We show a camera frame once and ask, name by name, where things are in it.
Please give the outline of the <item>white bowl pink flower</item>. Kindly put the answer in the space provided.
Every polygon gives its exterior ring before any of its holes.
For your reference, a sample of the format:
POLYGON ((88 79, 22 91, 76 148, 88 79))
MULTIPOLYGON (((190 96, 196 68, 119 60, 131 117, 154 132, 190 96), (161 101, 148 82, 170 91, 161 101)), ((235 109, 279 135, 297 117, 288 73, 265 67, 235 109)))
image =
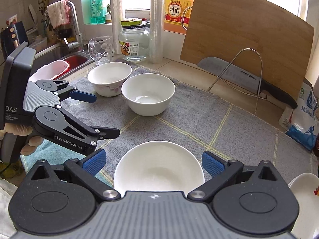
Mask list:
POLYGON ((100 96, 114 97, 122 93, 122 85, 131 73, 132 68, 129 64, 109 62, 92 69, 87 79, 100 96))

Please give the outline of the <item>white plate with fruit print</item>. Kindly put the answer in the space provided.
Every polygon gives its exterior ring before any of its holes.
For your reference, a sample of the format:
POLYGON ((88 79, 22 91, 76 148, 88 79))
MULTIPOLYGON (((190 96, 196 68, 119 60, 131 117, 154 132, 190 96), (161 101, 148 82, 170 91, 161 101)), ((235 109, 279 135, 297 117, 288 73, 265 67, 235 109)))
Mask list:
POLYGON ((318 238, 318 177, 303 173, 289 183, 299 204, 299 215, 291 233, 296 238, 318 238))

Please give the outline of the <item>metal kitchen faucet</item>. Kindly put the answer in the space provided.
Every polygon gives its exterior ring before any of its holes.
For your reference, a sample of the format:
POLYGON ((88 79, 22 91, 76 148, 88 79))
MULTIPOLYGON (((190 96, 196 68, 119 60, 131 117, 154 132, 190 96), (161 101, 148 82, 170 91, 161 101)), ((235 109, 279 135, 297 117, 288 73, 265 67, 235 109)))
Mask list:
MULTIPOLYGON (((58 27, 57 29, 53 29, 54 30, 59 30, 62 29, 63 27, 67 27, 67 26, 72 26, 73 30, 74 30, 74 37, 75 37, 75 41, 73 42, 68 42, 67 40, 65 40, 65 44, 68 46, 68 49, 70 51, 73 50, 78 50, 78 51, 82 51, 84 49, 84 44, 83 44, 83 38, 82 38, 82 33, 80 32, 80 26, 78 23, 78 18, 77 18, 77 12, 76 12, 76 7, 74 5, 74 3, 72 3, 70 0, 68 0, 67 5, 70 7, 70 23, 68 25, 63 25, 58 27)), ((44 14, 44 18, 45 19, 49 19, 48 13, 47 13, 47 8, 44 14)))

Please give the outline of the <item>red white basin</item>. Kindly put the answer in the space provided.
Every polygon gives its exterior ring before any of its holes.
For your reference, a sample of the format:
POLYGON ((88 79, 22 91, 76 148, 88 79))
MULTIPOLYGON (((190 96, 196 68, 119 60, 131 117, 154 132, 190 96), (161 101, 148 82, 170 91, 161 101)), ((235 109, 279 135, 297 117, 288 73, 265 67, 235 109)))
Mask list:
POLYGON ((64 60, 57 60, 39 68, 29 78, 29 81, 36 82, 40 79, 58 79, 69 70, 69 63, 64 60))

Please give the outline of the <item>clear glass cup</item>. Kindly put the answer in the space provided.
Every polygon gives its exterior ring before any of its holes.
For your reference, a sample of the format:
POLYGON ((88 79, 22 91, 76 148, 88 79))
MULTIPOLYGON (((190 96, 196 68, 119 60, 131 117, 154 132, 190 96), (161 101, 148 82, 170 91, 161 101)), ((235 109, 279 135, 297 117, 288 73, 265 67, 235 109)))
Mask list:
POLYGON ((112 37, 102 36, 92 38, 88 42, 88 52, 96 65, 112 61, 112 37))

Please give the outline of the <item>pink dish cloth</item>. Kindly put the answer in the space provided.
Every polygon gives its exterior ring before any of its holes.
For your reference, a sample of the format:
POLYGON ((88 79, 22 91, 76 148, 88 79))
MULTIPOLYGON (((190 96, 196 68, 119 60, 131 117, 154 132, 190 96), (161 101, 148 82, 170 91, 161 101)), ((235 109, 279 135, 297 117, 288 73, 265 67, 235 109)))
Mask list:
POLYGON ((70 7, 67 2, 68 0, 60 0, 47 7, 47 13, 54 29, 70 23, 70 7))

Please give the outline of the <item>small potted plant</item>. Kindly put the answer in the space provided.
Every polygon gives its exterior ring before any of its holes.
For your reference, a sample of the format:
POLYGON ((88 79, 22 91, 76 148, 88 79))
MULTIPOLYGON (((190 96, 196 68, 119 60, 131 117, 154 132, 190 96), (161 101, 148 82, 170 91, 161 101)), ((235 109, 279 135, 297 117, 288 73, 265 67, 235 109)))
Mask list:
POLYGON ((108 5, 106 6, 105 22, 106 22, 107 24, 109 24, 109 23, 112 22, 110 4, 108 4, 108 5))

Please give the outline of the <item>green detergent bottle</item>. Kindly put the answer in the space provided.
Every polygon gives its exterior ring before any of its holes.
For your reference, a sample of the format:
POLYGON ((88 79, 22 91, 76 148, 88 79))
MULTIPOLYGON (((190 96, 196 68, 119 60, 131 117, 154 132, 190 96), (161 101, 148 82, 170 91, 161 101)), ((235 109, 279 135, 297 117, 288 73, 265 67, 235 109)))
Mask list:
POLYGON ((90 3, 90 23, 105 23, 105 9, 103 0, 89 0, 90 3))

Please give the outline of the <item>glass jar green lid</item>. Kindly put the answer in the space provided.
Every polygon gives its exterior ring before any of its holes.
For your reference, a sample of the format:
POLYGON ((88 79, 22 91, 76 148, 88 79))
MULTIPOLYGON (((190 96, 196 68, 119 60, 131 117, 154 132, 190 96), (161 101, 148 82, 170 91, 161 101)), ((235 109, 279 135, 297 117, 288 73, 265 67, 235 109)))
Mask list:
POLYGON ((149 56, 149 30, 146 21, 127 18, 121 21, 118 35, 121 53, 126 61, 140 62, 149 56))

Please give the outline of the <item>plain white bowl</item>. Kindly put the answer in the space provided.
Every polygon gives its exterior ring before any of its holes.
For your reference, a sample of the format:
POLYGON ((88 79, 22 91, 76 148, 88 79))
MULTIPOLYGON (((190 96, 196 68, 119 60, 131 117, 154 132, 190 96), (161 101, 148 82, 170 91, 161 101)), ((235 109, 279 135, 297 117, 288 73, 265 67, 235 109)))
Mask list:
POLYGON ((175 93, 175 84, 166 76, 144 73, 127 79, 122 94, 136 114, 152 117, 164 112, 175 93))

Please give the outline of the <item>grey checked table mat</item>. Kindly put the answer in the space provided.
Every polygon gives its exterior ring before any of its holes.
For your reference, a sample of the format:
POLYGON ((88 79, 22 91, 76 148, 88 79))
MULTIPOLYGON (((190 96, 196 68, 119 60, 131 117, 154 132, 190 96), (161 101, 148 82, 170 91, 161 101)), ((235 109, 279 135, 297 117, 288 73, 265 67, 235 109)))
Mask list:
POLYGON ((189 150, 197 159, 204 151, 237 159, 245 165, 269 160, 286 182, 302 173, 317 173, 317 158, 287 136, 279 126, 282 109, 266 100, 254 100, 256 114, 208 91, 174 80, 175 94, 168 108, 153 117, 134 113, 123 96, 98 96, 95 103, 67 99, 62 107, 88 125, 118 128, 120 136, 98 146, 107 160, 98 178, 112 185, 115 169, 127 151, 148 141, 169 141, 189 150))

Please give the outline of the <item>white blue salt bag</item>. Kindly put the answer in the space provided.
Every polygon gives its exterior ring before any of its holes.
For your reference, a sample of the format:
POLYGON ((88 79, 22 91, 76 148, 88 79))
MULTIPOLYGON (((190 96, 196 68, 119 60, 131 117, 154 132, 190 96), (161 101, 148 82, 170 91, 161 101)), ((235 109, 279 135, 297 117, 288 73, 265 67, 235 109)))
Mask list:
POLYGON ((311 151, 318 136, 318 99, 307 79, 303 81, 296 102, 296 109, 285 108, 279 125, 284 128, 286 135, 311 151))

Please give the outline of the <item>plastic wrap roll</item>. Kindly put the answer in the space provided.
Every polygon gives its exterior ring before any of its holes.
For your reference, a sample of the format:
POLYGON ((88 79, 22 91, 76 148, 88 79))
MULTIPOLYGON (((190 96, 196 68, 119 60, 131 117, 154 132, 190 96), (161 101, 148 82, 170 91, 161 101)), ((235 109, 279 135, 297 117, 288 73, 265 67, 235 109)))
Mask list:
POLYGON ((160 63, 163 58, 163 18, 164 0, 150 0, 149 60, 153 64, 160 63))

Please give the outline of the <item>orange cooking wine jug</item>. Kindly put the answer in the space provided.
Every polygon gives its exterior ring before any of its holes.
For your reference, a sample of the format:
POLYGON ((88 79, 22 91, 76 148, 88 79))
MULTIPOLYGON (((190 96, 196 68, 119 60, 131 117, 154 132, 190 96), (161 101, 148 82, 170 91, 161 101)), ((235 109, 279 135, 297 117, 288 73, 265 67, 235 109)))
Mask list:
POLYGON ((185 34, 194 0, 164 0, 164 30, 185 34))

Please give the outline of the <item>wooden cutting board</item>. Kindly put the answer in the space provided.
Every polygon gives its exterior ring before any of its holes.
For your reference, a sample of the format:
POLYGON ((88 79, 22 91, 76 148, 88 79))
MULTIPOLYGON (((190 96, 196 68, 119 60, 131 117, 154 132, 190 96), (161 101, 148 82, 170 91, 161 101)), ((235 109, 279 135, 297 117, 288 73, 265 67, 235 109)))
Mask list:
POLYGON ((266 0, 194 0, 181 60, 218 57, 297 98, 314 28, 266 0))

